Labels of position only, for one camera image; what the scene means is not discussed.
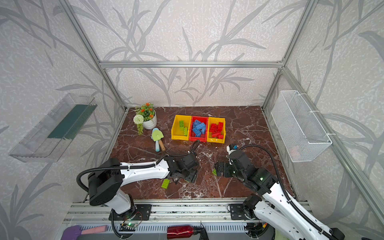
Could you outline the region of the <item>blue brick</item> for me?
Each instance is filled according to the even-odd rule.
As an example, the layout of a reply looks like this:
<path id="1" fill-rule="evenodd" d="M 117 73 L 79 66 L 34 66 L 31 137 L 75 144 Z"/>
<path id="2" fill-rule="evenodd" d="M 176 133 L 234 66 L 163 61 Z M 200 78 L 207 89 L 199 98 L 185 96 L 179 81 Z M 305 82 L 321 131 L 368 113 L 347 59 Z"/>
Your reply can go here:
<path id="1" fill-rule="evenodd" d="M 200 121 L 195 120 L 195 121 L 193 122 L 193 128 L 195 128 L 196 126 L 198 126 L 198 125 L 200 125 L 200 124 L 201 124 Z"/>
<path id="2" fill-rule="evenodd" d="M 195 134 L 195 137 L 199 138 L 202 135 L 201 130 L 197 128 L 193 128 L 193 133 Z"/>
<path id="3" fill-rule="evenodd" d="M 205 123 L 200 123 L 200 124 L 197 124 L 196 126 L 195 126 L 195 129 L 197 129 L 199 132 L 200 132 L 200 134 L 205 134 L 205 132 L 206 132 L 206 125 L 205 125 Z"/>

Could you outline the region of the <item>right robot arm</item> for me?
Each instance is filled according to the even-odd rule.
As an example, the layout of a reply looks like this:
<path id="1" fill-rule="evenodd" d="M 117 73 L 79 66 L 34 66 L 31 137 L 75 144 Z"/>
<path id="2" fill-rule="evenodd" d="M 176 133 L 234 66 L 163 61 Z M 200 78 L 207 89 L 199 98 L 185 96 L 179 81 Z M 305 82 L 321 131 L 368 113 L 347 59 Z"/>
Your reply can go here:
<path id="1" fill-rule="evenodd" d="M 344 233 L 330 228 L 311 215 L 280 184 L 279 176 L 267 169 L 256 168 L 237 145 L 227 146 L 229 160 L 217 162 L 217 176 L 236 178 L 254 192 L 243 202 L 249 219 L 259 219 L 289 240 L 343 240 Z"/>

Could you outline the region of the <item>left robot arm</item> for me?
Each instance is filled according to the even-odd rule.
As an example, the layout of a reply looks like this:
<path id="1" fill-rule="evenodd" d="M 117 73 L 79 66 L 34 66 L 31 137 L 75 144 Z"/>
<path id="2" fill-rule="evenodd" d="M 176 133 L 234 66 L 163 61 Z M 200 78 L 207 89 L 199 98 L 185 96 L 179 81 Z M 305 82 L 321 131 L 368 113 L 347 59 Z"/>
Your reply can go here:
<path id="1" fill-rule="evenodd" d="M 199 161 L 194 153 L 164 156 L 158 161 L 125 163 L 112 158 L 100 165 L 80 172 L 77 184 L 90 197 L 91 206 L 106 205 L 118 214 L 136 211 L 129 194 L 121 187 L 151 179 L 184 179 L 193 183 L 198 175 Z"/>

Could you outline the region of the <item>left yellow bin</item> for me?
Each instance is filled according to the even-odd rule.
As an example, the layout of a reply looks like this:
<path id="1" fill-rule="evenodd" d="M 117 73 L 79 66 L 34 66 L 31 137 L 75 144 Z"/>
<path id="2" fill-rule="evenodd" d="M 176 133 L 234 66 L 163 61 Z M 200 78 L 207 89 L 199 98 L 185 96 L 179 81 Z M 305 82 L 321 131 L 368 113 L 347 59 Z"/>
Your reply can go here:
<path id="1" fill-rule="evenodd" d="M 188 132 L 188 136 L 182 135 L 180 132 L 179 121 L 184 121 L 185 127 L 188 127 L 188 130 L 190 130 L 191 120 L 192 120 L 191 116 L 175 115 L 172 130 L 171 130 L 172 140 L 181 140 L 181 141 L 189 140 L 190 131 Z"/>

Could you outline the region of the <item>yellow bin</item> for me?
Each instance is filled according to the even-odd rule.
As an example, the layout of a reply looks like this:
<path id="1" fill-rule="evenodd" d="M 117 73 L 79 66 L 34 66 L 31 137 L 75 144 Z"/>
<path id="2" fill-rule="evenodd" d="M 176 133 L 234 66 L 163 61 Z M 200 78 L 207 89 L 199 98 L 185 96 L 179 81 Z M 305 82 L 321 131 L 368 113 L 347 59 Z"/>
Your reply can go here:
<path id="1" fill-rule="evenodd" d="M 212 137 L 212 134 L 213 134 L 213 133 L 210 133 L 210 132 L 209 132 L 210 125 L 211 125 L 211 124 L 217 124 L 217 125 L 218 125 L 219 122 L 223 122 L 223 123 L 224 123 L 223 130 L 221 131 L 221 134 L 224 135 L 224 138 L 223 138 L 223 139 L 213 138 L 213 137 Z M 209 143 L 224 144 L 224 143 L 225 143 L 225 139 L 226 139 L 226 120 L 225 120 L 225 118 L 214 118 L 214 117 L 209 117 L 209 120 L 208 120 L 207 142 L 209 142 Z"/>
<path id="2" fill-rule="evenodd" d="M 190 130 L 191 120 L 192 120 L 191 116 L 175 115 L 172 130 L 171 130 L 172 140 L 181 140 L 181 141 L 189 140 L 190 131 L 188 132 L 188 136 L 182 135 L 180 132 L 179 121 L 184 121 L 185 127 L 188 127 L 188 130 Z"/>

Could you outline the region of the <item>light blue garden trowel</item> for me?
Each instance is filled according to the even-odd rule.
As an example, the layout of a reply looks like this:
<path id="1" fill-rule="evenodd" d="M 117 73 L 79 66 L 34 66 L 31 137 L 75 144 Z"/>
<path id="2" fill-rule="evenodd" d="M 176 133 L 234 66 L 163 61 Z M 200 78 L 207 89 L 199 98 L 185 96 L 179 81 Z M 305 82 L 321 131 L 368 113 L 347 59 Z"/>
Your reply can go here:
<path id="1" fill-rule="evenodd" d="M 154 128 L 152 130 L 151 139 L 155 142 L 155 150 L 156 150 L 156 152 L 159 152 L 160 151 L 159 140 L 161 139 L 161 136 L 160 136 L 160 130 L 158 128 Z"/>

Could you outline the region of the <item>red bin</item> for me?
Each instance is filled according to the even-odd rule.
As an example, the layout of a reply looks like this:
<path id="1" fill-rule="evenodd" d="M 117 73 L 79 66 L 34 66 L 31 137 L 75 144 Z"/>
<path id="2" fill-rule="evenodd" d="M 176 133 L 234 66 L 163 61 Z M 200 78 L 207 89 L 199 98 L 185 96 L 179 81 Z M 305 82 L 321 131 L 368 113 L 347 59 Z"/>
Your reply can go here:
<path id="1" fill-rule="evenodd" d="M 205 134 L 201 135 L 199 138 L 195 137 L 195 134 L 193 133 L 193 122 L 195 120 L 198 120 L 200 121 L 201 123 L 205 123 L 206 125 L 206 132 Z M 189 136 L 189 140 L 190 141 L 197 141 L 199 140 L 200 142 L 206 142 L 207 141 L 207 134 L 208 134 L 208 117 L 197 117 L 197 116 L 192 116 L 192 120 L 191 120 L 191 124 L 190 124 L 190 136 Z"/>

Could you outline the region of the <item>right yellow bin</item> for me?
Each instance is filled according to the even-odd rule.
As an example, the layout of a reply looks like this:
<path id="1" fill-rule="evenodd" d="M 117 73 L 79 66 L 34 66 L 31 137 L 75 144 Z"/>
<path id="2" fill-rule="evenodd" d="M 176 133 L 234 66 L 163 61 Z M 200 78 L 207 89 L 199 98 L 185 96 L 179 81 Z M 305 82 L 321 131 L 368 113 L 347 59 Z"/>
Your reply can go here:
<path id="1" fill-rule="evenodd" d="M 211 125 L 211 124 L 217 124 L 217 125 L 218 125 L 219 122 L 223 122 L 223 123 L 224 123 L 223 130 L 221 131 L 221 134 L 224 135 L 224 138 L 223 138 L 223 139 L 213 138 L 213 137 L 212 137 L 212 134 L 213 134 L 213 133 L 210 133 L 210 132 L 209 132 L 210 125 Z M 209 142 L 209 143 L 224 144 L 224 143 L 225 143 L 225 139 L 226 139 L 226 120 L 225 120 L 225 118 L 214 118 L 214 117 L 209 117 L 209 120 L 208 120 L 207 142 Z"/>

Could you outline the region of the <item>potted plant white pot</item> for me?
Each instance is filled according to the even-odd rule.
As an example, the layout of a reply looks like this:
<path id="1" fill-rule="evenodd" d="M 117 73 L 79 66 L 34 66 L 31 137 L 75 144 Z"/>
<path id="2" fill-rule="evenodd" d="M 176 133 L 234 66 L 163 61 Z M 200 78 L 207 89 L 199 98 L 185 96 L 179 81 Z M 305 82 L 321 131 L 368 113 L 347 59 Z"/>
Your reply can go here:
<path id="1" fill-rule="evenodd" d="M 143 104 L 135 108 L 136 115 L 133 118 L 137 126 L 138 135 L 141 136 L 146 130 L 152 130 L 157 125 L 157 115 L 152 103 Z"/>

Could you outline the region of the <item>red metal bottle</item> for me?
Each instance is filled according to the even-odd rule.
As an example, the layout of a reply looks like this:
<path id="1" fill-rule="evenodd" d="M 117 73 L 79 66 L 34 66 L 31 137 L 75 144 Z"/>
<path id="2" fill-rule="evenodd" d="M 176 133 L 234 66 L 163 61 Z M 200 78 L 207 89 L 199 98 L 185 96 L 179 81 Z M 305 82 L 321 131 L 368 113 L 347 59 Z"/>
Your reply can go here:
<path id="1" fill-rule="evenodd" d="M 167 239 L 190 238 L 193 235 L 201 233 L 201 228 L 192 226 L 173 226 L 167 228 Z"/>

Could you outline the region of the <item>electronics board with led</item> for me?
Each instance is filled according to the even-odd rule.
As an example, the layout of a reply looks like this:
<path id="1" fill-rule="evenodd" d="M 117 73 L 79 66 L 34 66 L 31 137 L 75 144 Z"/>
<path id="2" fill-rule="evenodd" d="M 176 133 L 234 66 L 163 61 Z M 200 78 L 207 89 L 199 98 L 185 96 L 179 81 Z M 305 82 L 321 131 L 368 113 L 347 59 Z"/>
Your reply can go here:
<path id="1" fill-rule="evenodd" d="M 135 232 L 138 224 L 137 223 L 124 223 L 120 224 L 119 232 L 127 233 L 127 232 Z"/>

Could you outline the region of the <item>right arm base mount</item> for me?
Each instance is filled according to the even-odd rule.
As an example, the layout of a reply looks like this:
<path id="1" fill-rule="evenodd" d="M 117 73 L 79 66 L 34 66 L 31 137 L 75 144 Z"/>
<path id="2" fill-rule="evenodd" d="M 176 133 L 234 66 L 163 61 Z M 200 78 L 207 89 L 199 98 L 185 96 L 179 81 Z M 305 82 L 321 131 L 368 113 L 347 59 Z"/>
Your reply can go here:
<path id="1" fill-rule="evenodd" d="M 227 210 L 230 213 L 231 220 L 233 221 L 246 221 L 249 219 L 245 214 L 243 203 L 228 204 Z"/>

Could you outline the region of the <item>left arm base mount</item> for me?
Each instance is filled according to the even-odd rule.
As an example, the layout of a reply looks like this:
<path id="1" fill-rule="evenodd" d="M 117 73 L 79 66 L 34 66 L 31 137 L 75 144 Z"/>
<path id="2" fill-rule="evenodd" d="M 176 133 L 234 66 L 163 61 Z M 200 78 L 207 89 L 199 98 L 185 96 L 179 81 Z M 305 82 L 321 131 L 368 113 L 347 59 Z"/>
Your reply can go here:
<path id="1" fill-rule="evenodd" d="M 129 210 L 123 214 L 110 213 L 109 221 L 114 217 L 114 221 L 148 221 L 151 215 L 151 204 L 135 205 L 135 210 Z"/>

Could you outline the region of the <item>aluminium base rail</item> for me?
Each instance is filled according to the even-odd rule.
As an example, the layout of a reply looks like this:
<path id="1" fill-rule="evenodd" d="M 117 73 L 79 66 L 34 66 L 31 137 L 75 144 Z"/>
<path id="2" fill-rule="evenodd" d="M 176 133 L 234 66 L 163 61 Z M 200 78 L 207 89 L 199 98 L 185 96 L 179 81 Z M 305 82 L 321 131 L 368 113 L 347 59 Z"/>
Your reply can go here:
<path id="1" fill-rule="evenodd" d="M 231 221 L 229 204 L 242 204 L 245 198 L 135 200 L 135 204 L 151 205 L 147 223 Z M 88 202 L 73 203 L 64 223 L 109 223 L 111 208 L 92 207 Z"/>

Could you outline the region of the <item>clear plastic wall shelf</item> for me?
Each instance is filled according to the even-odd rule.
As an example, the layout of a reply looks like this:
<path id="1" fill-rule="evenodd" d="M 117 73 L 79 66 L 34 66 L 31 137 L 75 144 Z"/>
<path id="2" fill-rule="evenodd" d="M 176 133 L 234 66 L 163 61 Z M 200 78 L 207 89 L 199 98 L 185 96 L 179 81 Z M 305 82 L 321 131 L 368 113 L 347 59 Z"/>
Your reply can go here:
<path id="1" fill-rule="evenodd" d="M 96 108 L 94 97 L 67 94 L 9 155 L 24 163 L 57 162 Z"/>

